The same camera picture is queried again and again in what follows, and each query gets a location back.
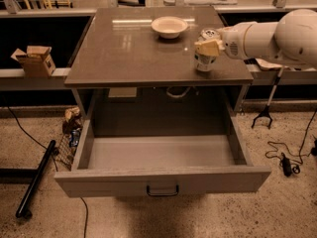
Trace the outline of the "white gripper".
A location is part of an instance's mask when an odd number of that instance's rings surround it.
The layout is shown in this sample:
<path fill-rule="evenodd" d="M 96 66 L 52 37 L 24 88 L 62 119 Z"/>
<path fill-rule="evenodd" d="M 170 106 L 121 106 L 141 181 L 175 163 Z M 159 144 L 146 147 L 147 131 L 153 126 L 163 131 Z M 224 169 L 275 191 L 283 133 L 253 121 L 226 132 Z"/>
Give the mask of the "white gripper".
<path fill-rule="evenodd" d="M 246 35 L 250 27 L 256 22 L 243 22 L 231 27 L 219 29 L 221 40 L 211 39 L 199 41 L 194 44 L 195 50 L 208 57 L 218 57 L 222 51 L 235 60 L 248 60 L 253 56 L 247 53 Z"/>

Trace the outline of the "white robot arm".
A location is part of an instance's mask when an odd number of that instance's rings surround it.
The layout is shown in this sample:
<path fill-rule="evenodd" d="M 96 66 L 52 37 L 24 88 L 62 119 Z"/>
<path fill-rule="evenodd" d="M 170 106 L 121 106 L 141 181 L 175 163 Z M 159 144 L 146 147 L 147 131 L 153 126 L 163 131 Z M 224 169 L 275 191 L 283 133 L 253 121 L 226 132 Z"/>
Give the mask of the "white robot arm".
<path fill-rule="evenodd" d="M 313 10 L 293 10 L 278 22 L 242 22 L 206 32 L 212 37 L 194 44 L 199 55 L 216 58 L 224 52 L 234 60 L 261 59 L 301 68 L 317 66 L 317 13 Z"/>

